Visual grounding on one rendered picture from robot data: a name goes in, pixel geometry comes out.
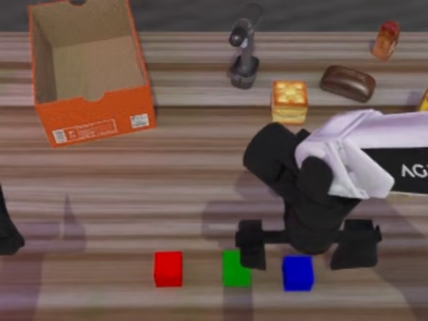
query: barcode label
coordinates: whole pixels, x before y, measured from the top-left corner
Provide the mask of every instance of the barcode label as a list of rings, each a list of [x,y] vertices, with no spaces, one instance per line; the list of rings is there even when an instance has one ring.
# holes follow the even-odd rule
[[[131,126],[133,128],[140,128],[148,126],[148,116],[147,114],[131,116]]]
[[[60,130],[54,130],[52,132],[53,134],[53,138],[55,139],[55,142],[57,144],[63,144],[65,142],[67,142],[67,136],[66,133],[64,132],[64,130],[60,129]]]

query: green cube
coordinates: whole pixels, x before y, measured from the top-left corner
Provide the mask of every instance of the green cube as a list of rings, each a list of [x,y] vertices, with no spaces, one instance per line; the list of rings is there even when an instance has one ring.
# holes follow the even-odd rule
[[[238,249],[223,251],[223,286],[248,288],[251,286],[251,270],[242,267]]]

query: wooden surface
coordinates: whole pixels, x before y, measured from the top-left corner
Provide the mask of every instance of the wooden surface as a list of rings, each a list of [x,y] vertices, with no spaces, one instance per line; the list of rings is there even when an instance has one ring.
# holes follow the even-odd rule
[[[303,80],[311,106],[360,104],[321,91],[324,70],[339,64],[377,81],[371,106],[414,106],[428,86],[428,33],[402,33],[393,58],[370,55],[376,33],[257,33],[261,65],[251,90],[230,86],[227,69],[237,51],[228,33],[141,33],[144,56],[161,106],[267,106],[272,80]],[[0,33],[0,105],[31,106],[29,40]]]

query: dark gray base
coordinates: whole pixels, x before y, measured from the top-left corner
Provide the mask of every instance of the dark gray base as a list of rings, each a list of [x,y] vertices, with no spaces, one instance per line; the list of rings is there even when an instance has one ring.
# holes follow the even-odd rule
[[[257,71],[259,69],[259,59],[252,57],[251,64],[252,69],[246,73],[243,73],[241,70],[239,70],[241,66],[241,56],[236,58],[235,63],[230,69],[230,78],[233,87],[239,89],[250,89],[253,86],[255,78],[257,77]]]

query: yellow box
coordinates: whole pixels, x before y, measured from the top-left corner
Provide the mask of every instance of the yellow box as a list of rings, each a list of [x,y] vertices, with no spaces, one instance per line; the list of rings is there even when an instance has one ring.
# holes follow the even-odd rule
[[[308,111],[306,84],[298,81],[275,81],[271,108],[273,122],[303,124]]]
[[[421,102],[419,103],[418,111],[428,112],[428,90],[424,93]]]

